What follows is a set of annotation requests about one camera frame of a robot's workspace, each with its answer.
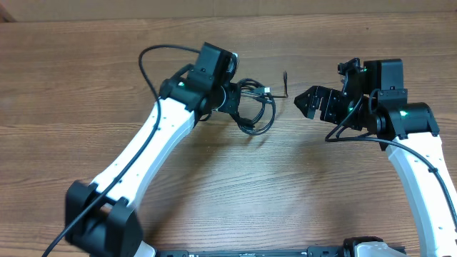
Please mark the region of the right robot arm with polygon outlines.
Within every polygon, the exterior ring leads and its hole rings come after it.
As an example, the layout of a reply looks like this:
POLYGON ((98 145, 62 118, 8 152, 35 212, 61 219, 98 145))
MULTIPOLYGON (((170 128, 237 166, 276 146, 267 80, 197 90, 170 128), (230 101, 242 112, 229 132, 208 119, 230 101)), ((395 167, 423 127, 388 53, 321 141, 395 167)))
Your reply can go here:
POLYGON ((294 99, 308 119, 334 124, 328 143, 375 142, 386 152, 411 208, 422 256, 456 255, 456 189, 428 104, 408 102, 401 59, 338 64, 343 88, 312 86, 294 99))

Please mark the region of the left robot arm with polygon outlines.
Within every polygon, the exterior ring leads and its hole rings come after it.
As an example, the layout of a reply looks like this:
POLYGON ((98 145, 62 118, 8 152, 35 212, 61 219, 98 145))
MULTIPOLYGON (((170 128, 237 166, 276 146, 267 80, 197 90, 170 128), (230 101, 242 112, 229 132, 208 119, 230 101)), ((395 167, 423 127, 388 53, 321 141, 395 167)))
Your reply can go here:
POLYGON ((165 79, 149 117, 121 154, 93 181, 75 181, 60 237, 90 256, 157 256, 138 218, 154 176, 176 145, 212 111, 234 114, 238 55, 205 43, 197 59, 165 79))

